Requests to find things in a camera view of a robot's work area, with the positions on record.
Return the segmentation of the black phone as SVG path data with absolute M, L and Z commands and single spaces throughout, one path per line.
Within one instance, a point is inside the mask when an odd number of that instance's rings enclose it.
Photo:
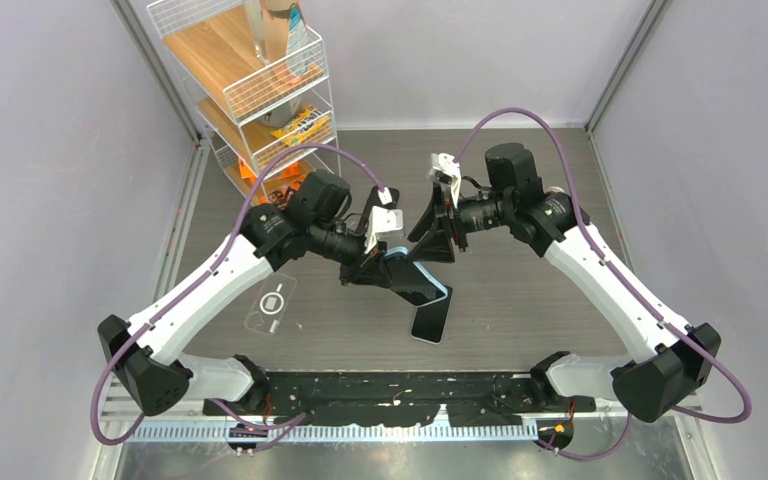
M 439 344 L 442 341 L 452 296 L 453 289 L 445 285 L 442 298 L 416 309 L 410 329 L 413 339 L 430 344 Z

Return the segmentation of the clear phone case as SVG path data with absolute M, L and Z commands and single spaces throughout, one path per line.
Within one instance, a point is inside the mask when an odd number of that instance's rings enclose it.
M 274 335 L 287 312 L 298 281 L 294 276 L 272 273 L 260 289 L 244 320 L 244 327 L 263 335 Z

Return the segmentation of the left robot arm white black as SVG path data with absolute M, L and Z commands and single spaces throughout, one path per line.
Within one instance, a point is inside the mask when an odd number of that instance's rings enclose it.
M 183 399 L 220 399 L 244 414 L 258 412 L 267 389 L 251 361 L 184 350 L 231 301 L 307 253 L 336 262 L 343 285 L 389 290 L 415 306 L 418 317 L 446 316 L 451 288 L 406 248 L 389 248 L 381 239 L 402 228 L 397 190 L 371 192 L 356 229 L 341 218 L 350 197 L 341 177 L 310 172 L 284 203 L 252 207 L 199 270 L 153 305 L 129 319 L 110 315 L 100 323 L 112 373 L 142 415 L 160 415 Z

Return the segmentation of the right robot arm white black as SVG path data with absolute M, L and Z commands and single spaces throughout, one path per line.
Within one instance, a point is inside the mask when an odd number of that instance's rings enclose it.
M 556 410 L 570 397 L 620 402 L 636 419 L 652 423 L 701 387 L 712 365 L 719 333 L 692 326 L 672 310 L 657 320 L 643 302 L 658 298 L 611 251 L 585 213 L 576 214 L 569 194 L 547 189 L 534 157 L 520 143 L 488 149 L 490 184 L 462 196 L 464 181 L 454 157 L 430 156 L 432 194 L 409 234 L 419 261 L 451 263 L 468 247 L 470 233 L 508 228 L 518 241 L 569 278 L 597 308 L 625 346 L 618 357 L 582 357 L 556 352 L 530 371 L 531 397 L 544 410 Z

